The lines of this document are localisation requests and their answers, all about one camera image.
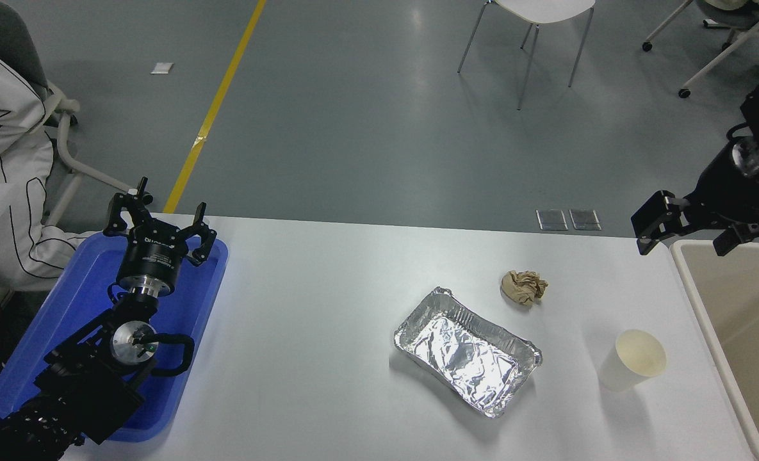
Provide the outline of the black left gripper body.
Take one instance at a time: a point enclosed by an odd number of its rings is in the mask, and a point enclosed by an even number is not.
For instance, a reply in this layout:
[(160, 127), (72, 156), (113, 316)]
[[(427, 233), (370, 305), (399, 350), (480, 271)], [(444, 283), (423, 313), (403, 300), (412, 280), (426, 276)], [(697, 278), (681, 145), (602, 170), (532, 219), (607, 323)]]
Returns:
[(180, 228), (162, 221), (133, 227), (127, 235), (127, 250), (118, 270), (118, 284), (129, 291), (143, 277), (156, 279), (165, 291), (174, 291), (187, 253)]

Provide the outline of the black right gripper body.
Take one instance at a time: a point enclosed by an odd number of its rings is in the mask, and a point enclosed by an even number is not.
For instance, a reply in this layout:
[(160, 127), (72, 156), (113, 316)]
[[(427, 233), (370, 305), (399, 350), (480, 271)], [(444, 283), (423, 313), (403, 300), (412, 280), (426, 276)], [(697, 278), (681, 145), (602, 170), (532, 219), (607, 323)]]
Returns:
[(701, 173), (696, 196), (725, 219), (759, 223), (759, 178), (745, 176), (734, 163), (731, 150), (719, 152)]

